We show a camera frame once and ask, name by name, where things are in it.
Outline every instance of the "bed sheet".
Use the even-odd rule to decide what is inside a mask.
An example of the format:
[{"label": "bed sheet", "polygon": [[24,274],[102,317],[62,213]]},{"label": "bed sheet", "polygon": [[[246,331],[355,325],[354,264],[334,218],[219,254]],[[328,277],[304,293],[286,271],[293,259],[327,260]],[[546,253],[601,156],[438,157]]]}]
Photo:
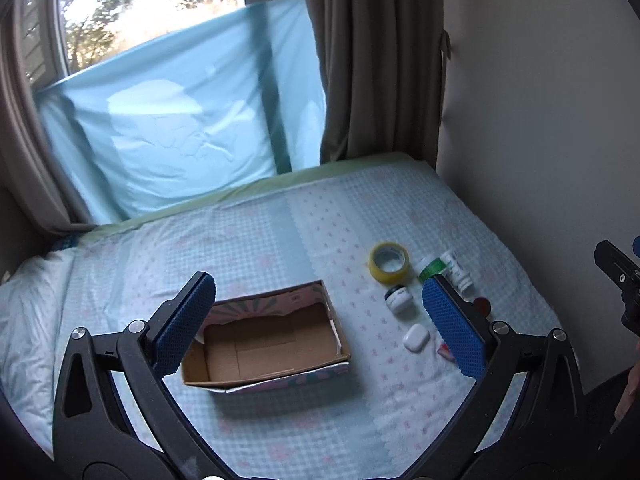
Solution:
[{"label": "bed sheet", "polygon": [[0,286],[0,387],[52,455],[54,352],[76,249],[31,258]]},{"label": "bed sheet", "polygon": [[[241,476],[398,476],[440,433],[474,381],[436,354],[441,339],[419,300],[402,317],[386,308],[385,287],[366,267],[370,248],[382,240],[404,245],[415,261],[455,250],[476,294],[492,301],[495,319],[520,332],[546,335],[559,325],[514,256],[427,164],[383,157],[351,173],[87,237],[66,292],[56,374],[74,327],[115,332],[147,319],[195,271],[215,278],[220,300],[322,279],[351,346],[349,373],[227,396],[184,386],[179,374],[164,381],[194,427]],[[418,281],[408,286],[420,298]],[[419,354],[401,343],[415,322],[434,335]],[[500,437],[522,379],[514,379],[482,446]],[[153,445],[124,381],[117,380],[136,431]]]}]

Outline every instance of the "wall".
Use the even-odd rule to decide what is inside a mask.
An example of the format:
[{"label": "wall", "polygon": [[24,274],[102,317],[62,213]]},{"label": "wall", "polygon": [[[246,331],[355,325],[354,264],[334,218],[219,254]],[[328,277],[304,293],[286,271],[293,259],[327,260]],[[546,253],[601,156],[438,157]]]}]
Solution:
[{"label": "wall", "polygon": [[15,272],[25,259],[46,252],[48,247],[0,182],[0,278],[5,271]]},{"label": "wall", "polygon": [[589,390],[638,358],[593,250],[640,235],[640,21],[626,0],[445,8],[438,172],[556,310]]}]

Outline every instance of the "finger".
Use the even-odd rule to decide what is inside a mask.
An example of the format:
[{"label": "finger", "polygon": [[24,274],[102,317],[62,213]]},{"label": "finger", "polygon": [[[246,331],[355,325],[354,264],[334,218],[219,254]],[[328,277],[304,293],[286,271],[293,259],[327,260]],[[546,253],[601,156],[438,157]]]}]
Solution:
[{"label": "finger", "polygon": [[634,400],[636,399],[636,396],[631,395],[629,391],[630,391],[629,387],[625,388],[625,392],[622,394],[622,398],[620,399],[620,402],[616,406],[616,411],[614,412],[614,416],[616,417],[616,420],[622,420],[622,418],[626,415],[626,412],[629,411],[629,408],[631,408],[631,405],[634,403]]},{"label": "finger", "polygon": [[634,395],[638,390],[638,385],[640,384],[640,362],[636,364],[631,371],[629,372],[627,387],[629,391],[629,395]]}]

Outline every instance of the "cardboard box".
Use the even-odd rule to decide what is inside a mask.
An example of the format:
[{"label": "cardboard box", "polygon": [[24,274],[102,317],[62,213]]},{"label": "cardboard box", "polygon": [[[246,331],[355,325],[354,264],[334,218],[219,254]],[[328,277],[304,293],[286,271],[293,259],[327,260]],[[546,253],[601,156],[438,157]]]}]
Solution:
[{"label": "cardboard box", "polygon": [[187,386],[287,388],[345,373],[350,350],[322,282],[213,304],[182,360]]}]

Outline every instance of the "yellow tape roll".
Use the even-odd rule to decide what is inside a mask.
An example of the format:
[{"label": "yellow tape roll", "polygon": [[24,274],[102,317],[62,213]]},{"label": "yellow tape roll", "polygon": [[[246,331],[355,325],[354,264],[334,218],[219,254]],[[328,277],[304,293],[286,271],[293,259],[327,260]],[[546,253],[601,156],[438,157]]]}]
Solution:
[{"label": "yellow tape roll", "polygon": [[402,245],[382,242],[369,253],[369,272],[375,280],[392,285],[406,274],[409,268],[409,254]]}]

